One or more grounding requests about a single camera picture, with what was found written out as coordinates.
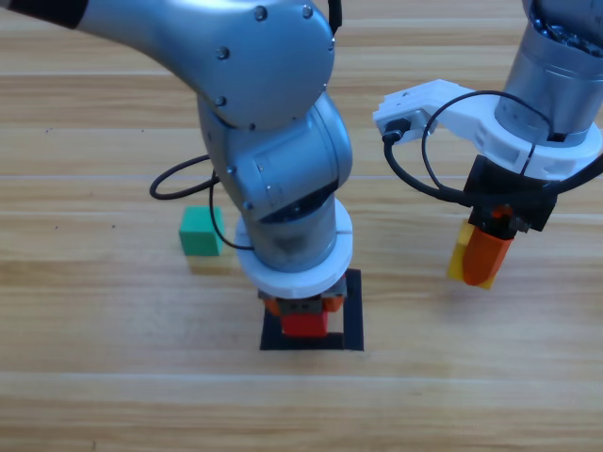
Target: green cube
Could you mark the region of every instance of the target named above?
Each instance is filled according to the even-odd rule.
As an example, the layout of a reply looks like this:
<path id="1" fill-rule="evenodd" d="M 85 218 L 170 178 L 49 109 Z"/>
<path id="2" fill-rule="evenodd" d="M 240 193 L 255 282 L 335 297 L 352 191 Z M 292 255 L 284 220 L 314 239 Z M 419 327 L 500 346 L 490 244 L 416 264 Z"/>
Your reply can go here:
<path id="1" fill-rule="evenodd" d="M 214 207 L 216 223 L 224 234 L 224 222 L 219 207 Z M 220 256 L 223 243 L 214 230 L 209 207 L 190 206 L 185 209 L 180 225 L 180 242 L 186 256 Z"/>

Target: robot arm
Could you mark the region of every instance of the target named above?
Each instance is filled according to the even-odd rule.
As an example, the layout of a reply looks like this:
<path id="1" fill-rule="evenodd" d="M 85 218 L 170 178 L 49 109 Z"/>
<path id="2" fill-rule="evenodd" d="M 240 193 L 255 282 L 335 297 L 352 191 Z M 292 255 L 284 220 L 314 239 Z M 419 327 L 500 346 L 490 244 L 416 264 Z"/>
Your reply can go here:
<path id="1" fill-rule="evenodd" d="M 528 26 L 499 97 L 438 80 L 386 96 L 374 115 L 390 165 L 387 142 L 425 141 L 438 114 L 482 154 L 464 194 L 473 200 L 514 200 L 463 203 L 473 210 L 448 275 L 485 288 L 516 233 L 544 229 L 557 202 L 555 185 L 575 186 L 573 181 L 587 182 L 601 172 L 602 140 L 594 121 L 603 102 L 603 1 L 524 0 L 523 5 Z M 466 100 L 456 104 L 461 96 Z M 461 199 L 438 188 L 421 191 L 444 201 Z M 521 202 L 538 193 L 538 202 Z"/>
<path id="2" fill-rule="evenodd" d="M 197 93 L 206 148 L 241 212 L 238 238 L 253 247 L 251 258 L 249 251 L 239 258 L 258 288 L 308 298 L 343 276 L 351 228 L 339 224 L 347 213 L 337 214 L 334 192 L 350 175 L 351 146 L 326 92 L 332 27 L 312 2 L 0 0 L 0 7 L 132 47 Z M 316 272 L 320 266 L 326 271 Z"/>

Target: screw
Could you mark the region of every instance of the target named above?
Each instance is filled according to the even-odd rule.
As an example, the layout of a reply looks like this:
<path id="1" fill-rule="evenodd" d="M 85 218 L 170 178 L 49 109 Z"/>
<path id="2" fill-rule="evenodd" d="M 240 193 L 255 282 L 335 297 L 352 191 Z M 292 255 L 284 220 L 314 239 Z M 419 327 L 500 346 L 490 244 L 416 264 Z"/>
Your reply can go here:
<path id="1" fill-rule="evenodd" d="M 216 57 L 218 57 L 218 59 L 228 59 L 229 56 L 230 50 L 228 50 L 228 47 L 218 47 L 218 50 L 216 51 Z"/>
<path id="2" fill-rule="evenodd" d="M 304 19 L 310 19 L 312 17 L 312 15 L 314 14 L 314 10 L 312 9 L 312 7 L 310 5 L 304 5 L 302 13 L 303 13 Z"/>
<path id="3" fill-rule="evenodd" d="M 255 20 L 257 22 L 264 22 L 268 18 L 268 10 L 264 7 L 257 7 L 255 9 Z"/>

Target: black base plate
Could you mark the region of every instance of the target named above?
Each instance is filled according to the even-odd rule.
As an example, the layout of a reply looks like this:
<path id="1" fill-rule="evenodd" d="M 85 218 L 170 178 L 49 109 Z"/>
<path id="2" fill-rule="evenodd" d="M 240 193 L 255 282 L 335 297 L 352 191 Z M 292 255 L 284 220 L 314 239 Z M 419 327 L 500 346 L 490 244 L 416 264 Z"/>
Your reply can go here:
<path id="1" fill-rule="evenodd" d="M 264 312 L 261 350 L 365 350 L 362 314 L 362 275 L 360 270 L 346 272 L 348 297 L 343 305 L 343 332 L 330 332 L 321 339 L 292 338 L 283 335 L 278 317 Z"/>

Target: red block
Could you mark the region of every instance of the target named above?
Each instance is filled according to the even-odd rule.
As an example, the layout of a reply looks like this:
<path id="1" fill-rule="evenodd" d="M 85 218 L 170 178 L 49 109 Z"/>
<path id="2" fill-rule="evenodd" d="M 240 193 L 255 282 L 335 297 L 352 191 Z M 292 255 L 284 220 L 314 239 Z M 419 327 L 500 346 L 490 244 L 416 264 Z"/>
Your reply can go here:
<path id="1" fill-rule="evenodd" d="M 281 317 L 283 334 L 290 337 L 325 337 L 327 335 L 328 315 L 294 314 Z"/>

